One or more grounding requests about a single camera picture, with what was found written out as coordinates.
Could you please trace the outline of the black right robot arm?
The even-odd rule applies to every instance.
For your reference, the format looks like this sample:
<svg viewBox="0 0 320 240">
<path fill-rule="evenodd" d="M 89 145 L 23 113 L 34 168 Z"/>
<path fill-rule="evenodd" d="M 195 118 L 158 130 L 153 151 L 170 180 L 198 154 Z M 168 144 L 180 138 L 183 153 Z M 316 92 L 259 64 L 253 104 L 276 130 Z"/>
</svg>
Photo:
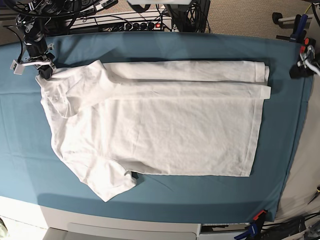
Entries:
<svg viewBox="0 0 320 240">
<path fill-rule="evenodd" d="M 33 66 L 38 74 L 49 79 L 56 66 L 51 53 L 54 45 L 46 37 L 66 35 L 83 9 L 80 0 L 6 0 L 5 4 L 17 13 L 15 27 L 23 34 L 19 38 L 20 54 L 10 69 L 22 75 L 25 67 Z"/>
</svg>

